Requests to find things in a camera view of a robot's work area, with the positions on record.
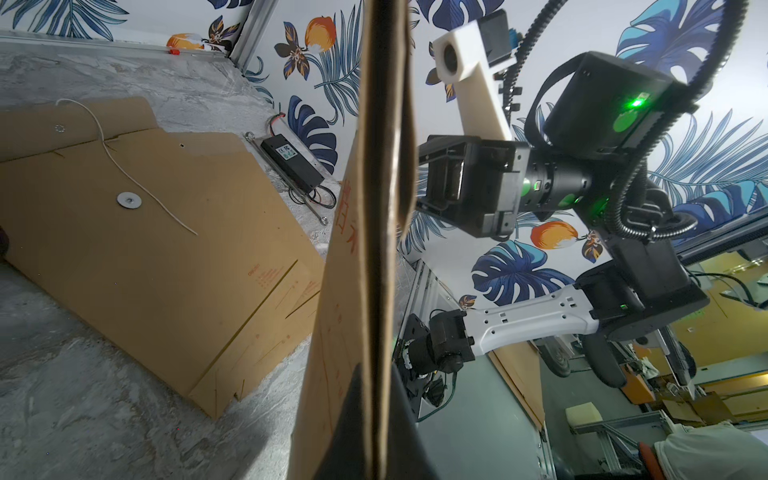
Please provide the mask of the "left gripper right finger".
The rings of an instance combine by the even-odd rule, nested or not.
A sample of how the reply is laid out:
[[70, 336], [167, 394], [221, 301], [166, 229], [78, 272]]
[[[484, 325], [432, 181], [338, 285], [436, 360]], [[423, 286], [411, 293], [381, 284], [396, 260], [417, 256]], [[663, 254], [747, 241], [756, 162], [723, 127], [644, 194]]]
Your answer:
[[386, 478], [435, 480], [438, 475], [421, 443], [403, 382], [393, 364], [390, 386]]

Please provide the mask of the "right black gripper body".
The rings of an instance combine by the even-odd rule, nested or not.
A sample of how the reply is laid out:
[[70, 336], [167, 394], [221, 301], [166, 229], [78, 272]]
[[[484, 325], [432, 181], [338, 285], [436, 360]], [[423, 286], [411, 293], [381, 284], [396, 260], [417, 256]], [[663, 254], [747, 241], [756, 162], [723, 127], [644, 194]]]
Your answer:
[[433, 136], [418, 148], [427, 172], [417, 210], [475, 238], [513, 233], [530, 158], [525, 142]]

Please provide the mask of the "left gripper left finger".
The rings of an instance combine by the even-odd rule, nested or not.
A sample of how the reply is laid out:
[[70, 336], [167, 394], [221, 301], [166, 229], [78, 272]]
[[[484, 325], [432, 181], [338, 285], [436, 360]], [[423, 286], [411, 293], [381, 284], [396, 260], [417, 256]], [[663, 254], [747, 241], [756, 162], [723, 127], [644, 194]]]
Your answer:
[[358, 364], [352, 375], [333, 437], [314, 479], [365, 478], [362, 374]]

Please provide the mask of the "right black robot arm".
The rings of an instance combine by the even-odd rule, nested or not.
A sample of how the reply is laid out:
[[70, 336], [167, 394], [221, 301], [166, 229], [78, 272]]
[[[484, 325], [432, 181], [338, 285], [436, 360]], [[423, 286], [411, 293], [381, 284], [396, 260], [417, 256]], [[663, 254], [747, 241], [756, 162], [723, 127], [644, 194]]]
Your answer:
[[[463, 131], [421, 145], [427, 176], [417, 208], [498, 245], [477, 266], [491, 307], [406, 320], [394, 365], [413, 409], [423, 402], [445, 407], [459, 370], [480, 356], [528, 341], [546, 352], [549, 338], [566, 335], [580, 339], [590, 367], [608, 386], [626, 383], [614, 345], [642, 337], [658, 341], [680, 383], [690, 380], [691, 366], [669, 327], [708, 299], [681, 265], [672, 239], [698, 220], [648, 179], [647, 158], [680, 116], [695, 111], [727, 61], [747, 5], [723, 5], [711, 50], [686, 82], [600, 52], [571, 58], [543, 83], [544, 90], [566, 83], [551, 114], [539, 122], [530, 112], [518, 141], [507, 119], [515, 80], [560, 8], [548, 2], [518, 46], [510, 42], [503, 11], [432, 45], [436, 75], [454, 88]], [[611, 257], [575, 280], [511, 240], [520, 214], [546, 220], [564, 210], [592, 229]]]

